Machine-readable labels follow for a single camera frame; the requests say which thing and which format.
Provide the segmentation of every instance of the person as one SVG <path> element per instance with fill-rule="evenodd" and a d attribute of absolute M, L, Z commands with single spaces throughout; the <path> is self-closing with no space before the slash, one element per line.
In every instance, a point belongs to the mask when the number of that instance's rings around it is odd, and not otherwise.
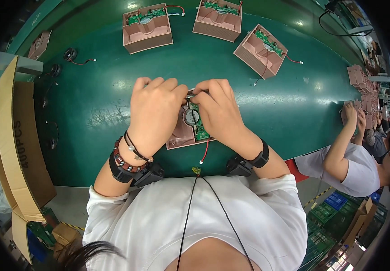
<path fill-rule="evenodd" d="M 294 159 L 297 170 L 327 182 L 337 190 L 354 197 L 366 197 L 380 187 L 390 186 L 390 151 L 378 164 L 362 146 L 366 119 L 364 111 L 356 112 L 351 103 L 343 107 L 347 123 L 330 146 Z M 358 133 L 353 136 L 356 123 Z"/>
<path fill-rule="evenodd" d="M 259 179 L 164 178 L 128 192 L 131 181 L 112 175 L 112 153 L 89 189 L 83 247 L 61 259 L 61 270 L 79 270 L 85 263 L 89 270 L 106 271 L 299 268 L 307 231 L 294 176 L 244 125 L 226 79 L 200 82 L 193 94 L 205 130 L 220 143 L 246 160 L 268 150 L 267 163 L 254 168 Z M 173 78 L 136 81 L 127 135 L 143 158 L 151 160 L 170 138 L 186 97 L 187 86 Z M 120 139 L 118 157 L 143 166 L 146 161 L 128 146 Z"/>
<path fill-rule="evenodd" d="M 362 146 L 374 156 L 378 163 L 382 157 L 390 150 L 390 132 L 386 134 L 382 127 L 382 117 L 376 114 L 376 122 L 372 129 L 365 129 Z"/>

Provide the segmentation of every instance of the worker in gray shirt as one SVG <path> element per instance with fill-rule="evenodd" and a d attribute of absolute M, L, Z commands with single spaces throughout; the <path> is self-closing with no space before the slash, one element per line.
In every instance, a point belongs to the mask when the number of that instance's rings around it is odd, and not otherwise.
<path fill-rule="evenodd" d="M 379 113 L 376 115 L 377 122 L 373 129 L 365 129 L 362 146 L 374 156 L 377 162 L 390 150 L 390 132 L 388 135 L 382 128 L 382 117 Z"/>

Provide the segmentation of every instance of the green table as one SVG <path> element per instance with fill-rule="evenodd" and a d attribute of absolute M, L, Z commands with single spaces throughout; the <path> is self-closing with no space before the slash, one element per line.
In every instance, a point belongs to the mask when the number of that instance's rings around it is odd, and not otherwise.
<path fill-rule="evenodd" d="M 48 107 L 40 99 L 53 78 L 35 79 L 35 115 L 47 169 L 55 185 L 87 187 L 105 160 L 115 140 L 130 123 L 130 97 L 135 80 L 175 77 L 190 89 L 211 78 L 226 78 L 234 89 L 247 127 L 262 137 L 283 159 L 296 157 L 333 142 L 343 127 L 338 114 L 344 100 L 360 98 L 349 84 L 347 64 L 330 48 L 284 24 L 244 15 L 242 33 L 235 43 L 192 33 L 196 10 L 186 16 L 170 16 L 173 45 L 129 55 L 122 46 L 121 22 L 85 35 L 69 46 L 78 50 L 76 62 L 96 58 L 79 66 L 65 62 L 63 51 L 45 63 L 62 65 L 57 86 L 48 93 Z M 233 55 L 246 32 L 260 23 L 287 47 L 277 76 L 260 80 L 250 67 Z M 45 142 L 56 129 L 59 143 L 48 150 Z M 166 150 L 154 156 L 166 176 L 192 176 L 199 166 L 205 144 Z M 224 174 L 233 151 L 214 141 L 201 166 L 204 176 Z"/>

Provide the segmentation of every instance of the shirt sleeve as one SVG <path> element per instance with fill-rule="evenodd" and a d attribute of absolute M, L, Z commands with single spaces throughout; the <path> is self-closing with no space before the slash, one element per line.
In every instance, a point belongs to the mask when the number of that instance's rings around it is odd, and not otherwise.
<path fill-rule="evenodd" d="M 103 236 L 113 227 L 113 222 L 127 198 L 128 193 L 108 198 L 97 193 L 92 186 L 89 187 L 89 201 L 86 204 L 89 217 L 83 234 L 84 243 L 103 239 Z"/>
<path fill-rule="evenodd" d="M 295 177 L 292 174 L 277 179 L 258 179 L 250 186 L 252 192 L 268 204 L 289 227 L 293 243 L 292 253 L 287 257 L 288 266 L 297 270 L 306 254 L 308 233 L 306 230 L 306 214 L 302 208 Z"/>
<path fill-rule="evenodd" d="M 341 184 L 359 193 L 359 197 L 366 197 L 374 192 L 373 182 L 378 182 L 373 176 L 374 173 L 371 168 L 349 160 L 349 170 Z"/>

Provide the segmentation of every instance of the brown beaded bracelet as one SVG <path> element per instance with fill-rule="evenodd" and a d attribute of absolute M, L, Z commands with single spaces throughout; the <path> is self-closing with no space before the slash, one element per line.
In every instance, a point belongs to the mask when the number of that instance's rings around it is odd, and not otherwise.
<path fill-rule="evenodd" d="M 121 139 L 122 139 L 122 136 L 119 137 L 119 139 L 117 141 L 115 141 L 115 146 L 114 146 L 114 150 L 113 150 L 114 159 L 115 159 L 116 164 L 118 166 L 121 166 L 124 170 L 132 172 L 132 173 L 138 172 L 138 171 L 142 170 L 143 168 L 145 168 L 146 164 L 144 164 L 142 166 L 131 166 L 131 165 L 129 165 L 129 163 L 127 163 L 126 161 L 124 161 L 122 159 L 122 157 L 119 154 L 119 149 L 118 149 L 119 142 L 121 141 Z"/>

